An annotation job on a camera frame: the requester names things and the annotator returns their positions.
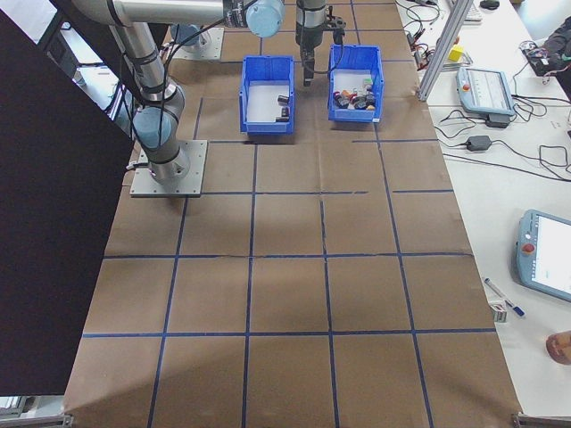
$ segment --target red object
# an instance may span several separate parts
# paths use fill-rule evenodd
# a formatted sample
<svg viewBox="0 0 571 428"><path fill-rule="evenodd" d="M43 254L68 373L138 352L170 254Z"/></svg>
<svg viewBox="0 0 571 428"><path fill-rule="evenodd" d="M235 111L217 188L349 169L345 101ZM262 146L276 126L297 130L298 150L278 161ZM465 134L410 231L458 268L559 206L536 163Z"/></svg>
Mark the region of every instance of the red object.
<svg viewBox="0 0 571 428"><path fill-rule="evenodd" d="M531 254L532 252L535 251L535 245L533 245L532 243L526 243L521 247L521 251L527 254Z"/></svg>

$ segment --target yellow object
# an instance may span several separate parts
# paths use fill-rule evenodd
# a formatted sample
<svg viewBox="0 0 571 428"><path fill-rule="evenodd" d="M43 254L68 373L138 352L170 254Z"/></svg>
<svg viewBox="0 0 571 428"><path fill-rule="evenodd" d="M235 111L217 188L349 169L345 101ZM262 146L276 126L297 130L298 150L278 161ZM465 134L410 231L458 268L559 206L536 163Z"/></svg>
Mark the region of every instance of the yellow object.
<svg viewBox="0 0 571 428"><path fill-rule="evenodd" d="M454 45L450 50L450 54L448 55L448 59L450 61L458 62L464 53L464 48L460 45Z"/></svg>

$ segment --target black panel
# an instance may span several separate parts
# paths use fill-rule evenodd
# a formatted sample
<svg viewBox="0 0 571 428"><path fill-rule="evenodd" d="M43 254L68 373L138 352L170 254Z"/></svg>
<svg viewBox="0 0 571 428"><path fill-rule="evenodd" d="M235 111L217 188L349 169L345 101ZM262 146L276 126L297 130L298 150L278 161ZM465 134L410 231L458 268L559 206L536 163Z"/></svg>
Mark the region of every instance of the black panel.
<svg viewBox="0 0 571 428"><path fill-rule="evenodd" d="M62 394L132 143L0 12L0 396Z"/></svg>

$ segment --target blue marker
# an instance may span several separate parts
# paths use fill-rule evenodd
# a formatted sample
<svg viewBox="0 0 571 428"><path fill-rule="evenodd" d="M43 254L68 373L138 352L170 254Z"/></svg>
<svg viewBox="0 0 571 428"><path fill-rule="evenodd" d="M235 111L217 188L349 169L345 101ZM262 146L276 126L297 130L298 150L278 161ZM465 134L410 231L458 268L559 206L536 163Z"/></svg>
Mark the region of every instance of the blue marker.
<svg viewBox="0 0 571 428"><path fill-rule="evenodd" d="M508 305L510 308L513 309L514 312L516 312L520 317L522 317L523 315L525 315L525 312L518 306L516 305L513 301L511 301L510 299L508 299L508 296L506 296L502 290L500 290L496 284L494 284L492 281L490 281L490 278L485 278L484 279L484 283L490 287L493 292L495 292L496 294L498 294L502 299L504 299L504 301L506 302L506 305Z"/></svg>

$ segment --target metal frame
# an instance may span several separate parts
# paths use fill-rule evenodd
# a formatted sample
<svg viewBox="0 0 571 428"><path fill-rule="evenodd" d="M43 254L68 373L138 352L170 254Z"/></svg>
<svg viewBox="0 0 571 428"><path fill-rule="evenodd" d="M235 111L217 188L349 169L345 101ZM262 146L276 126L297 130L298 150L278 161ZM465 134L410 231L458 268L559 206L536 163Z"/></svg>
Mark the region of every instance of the metal frame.
<svg viewBox="0 0 571 428"><path fill-rule="evenodd" d="M205 45L195 45L195 49L190 51L185 50L184 47L178 49L173 58L192 61L219 61L220 56L222 56L224 29L219 27L209 29L205 35L210 36L210 40Z"/></svg>
<svg viewBox="0 0 571 428"><path fill-rule="evenodd" d="M73 416L70 415L33 417L30 419L12 419L9 421L0 421L0 428L71 428L72 425Z"/></svg>
<svg viewBox="0 0 571 428"><path fill-rule="evenodd" d="M417 91L417 97L420 101L426 101L430 95L430 91L438 79L438 75L443 69L444 61L448 58L454 40L458 36L460 28L468 15L472 0L458 0L452 7L451 14L444 26L443 34L436 44L432 60L428 63L422 82Z"/></svg>
<svg viewBox="0 0 571 428"><path fill-rule="evenodd" d="M571 427L571 419L567 417L532 417L523 413L513 415L513 423L515 428L569 428Z"/></svg>
<svg viewBox="0 0 571 428"><path fill-rule="evenodd" d="M206 140L191 140L179 143L180 149L186 152L190 160L190 169L186 175L180 179L176 178L169 182L159 183L151 176L148 167L137 168L130 190L132 197L198 197L201 195L208 142ZM147 163L144 151L139 155L138 162Z"/></svg>

